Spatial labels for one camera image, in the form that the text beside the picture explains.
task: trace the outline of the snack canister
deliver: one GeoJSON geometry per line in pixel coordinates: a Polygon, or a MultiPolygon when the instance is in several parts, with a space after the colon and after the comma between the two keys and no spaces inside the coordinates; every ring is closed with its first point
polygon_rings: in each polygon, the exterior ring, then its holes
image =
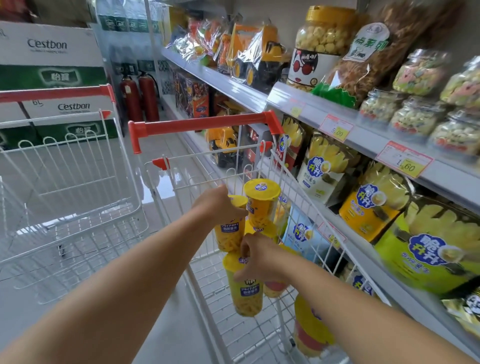
{"type": "Polygon", "coordinates": [[[251,223],[250,219],[246,219],[245,221],[245,234],[255,234],[256,232],[261,232],[263,235],[268,236],[271,238],[275,244],[278,243],[278,231],[279,227],[277,227],[274,223],[268,224],[264,228],[254,228],[251,223]]]}
{"type": "Polygon", "coordinates": [[[415,195],[375,250],[409,286],[443,294],[480,275],[479,223],[456,206],[415,195]]]}
{"type": "Polygon", "coordinates": [[[244,186],[248,197],[248,219],[254,228],[266,228],[274,220],[277,199],[280,196],[278,183],[266,178],[256,178],[244,186]]]}
{"type": "MultiPolygon", "coordinates": [[[[285,246],[284,244],[280,244],[279,246],[280,248],[289,253],[297,254],[295,250],[289,248],[288,246],[285,246]]],[[[284,292],[284,290],[287,289],[287,287],[288,283],[285,282],[264,282],[264,293],[267,297],[278,298],[284,292]]]]}
{"type": "Polygon", "coordinates": [[[339,215],[358,235],[372,242],[405,208],[412,190],[407,178],[375,162],[359,179],[339,215]]]}
{"type": "MultiPolygon", "coordinates": [[[[239,195],[229,195],[232,205],[245,208],[248,198],[239,195]]],[[[245,218],[235,219],[225,225],[215,226],[215,236],[218,248],[222,252],[233,252],[240,249],[240,243],[245,231],[245,218]]]]}
{"type": "Polygon", "coordinates": [[[223,258],[223,268],[227,272],[228,285],[232,295],[235,311],[240,316],[253,317],[262,310],[264,284],[257,279],[247,279],[242,282],[233,280],[233,274],[245,268],[247,257],[237,252],[230,252],[223,258]]]}
{"type": "Polygon", "coordinates": [[[298,350],[305,356],[319,356],[326,347],[335,344],[334,336],[320,316],[300,295],[295,299],[295,318],[293,339],[298,350]]]}

